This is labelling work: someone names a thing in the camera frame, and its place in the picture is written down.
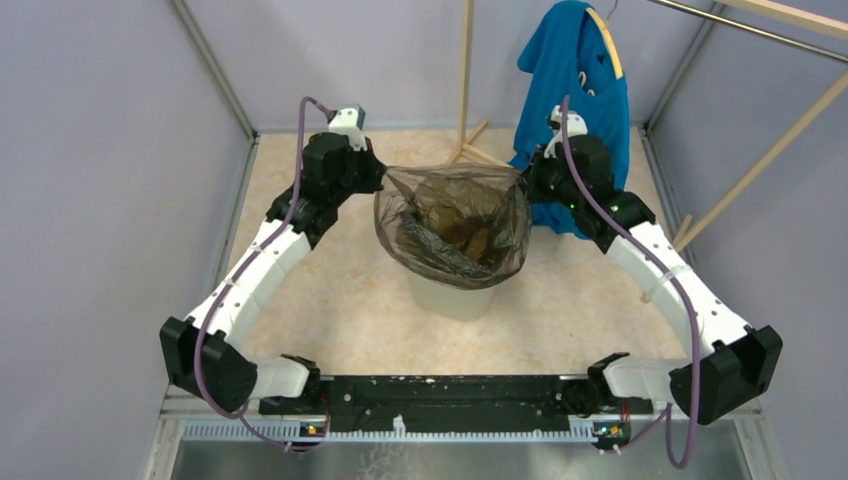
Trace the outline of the cream plastic trash bin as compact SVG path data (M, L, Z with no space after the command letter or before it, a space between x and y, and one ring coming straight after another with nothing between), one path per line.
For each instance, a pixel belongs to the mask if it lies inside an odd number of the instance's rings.
M411 271L406 271L405 276L411 296L418 306L461 321L481 318L489 309L497 290L496 287L463 290L429 280Z

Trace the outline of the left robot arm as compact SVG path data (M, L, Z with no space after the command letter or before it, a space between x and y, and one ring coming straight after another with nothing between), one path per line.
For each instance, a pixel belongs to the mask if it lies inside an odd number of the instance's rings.
M250 398L276 397L297 413L319 404L319 369L293 355L251 360L241 352L285 276L336 223L354 194L381 190L385 165L364 135L321 132L301 150L299 182L278 196L235 267L184 319L159 338L169 382L233 418Z

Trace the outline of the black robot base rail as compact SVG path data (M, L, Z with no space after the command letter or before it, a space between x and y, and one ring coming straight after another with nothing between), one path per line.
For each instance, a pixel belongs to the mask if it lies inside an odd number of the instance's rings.
M262 415L316 416L333 433L565 432L571 418L615 412L618 401L587 378L560 375L338 375L298 398L266 397Z

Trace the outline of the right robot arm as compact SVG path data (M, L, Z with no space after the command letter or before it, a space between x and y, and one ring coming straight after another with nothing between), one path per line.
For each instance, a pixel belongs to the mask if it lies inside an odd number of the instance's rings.
M709 425L766 393L783 340L721 301L674 249L655 214L613 184L610 152L594 135L557 135L536 147L522 177L534 203L563 206L578 231L626 271L688 351L684 360L613 354L594 366L589 404L612 412L626 398L670 403Z

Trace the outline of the dark translucent trash bag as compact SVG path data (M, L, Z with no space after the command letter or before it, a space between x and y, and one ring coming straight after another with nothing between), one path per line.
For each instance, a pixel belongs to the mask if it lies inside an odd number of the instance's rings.
M510 166L391 167L374 197L377 239L425 279L461 290L497 286L518 274L528 255L525 185Z

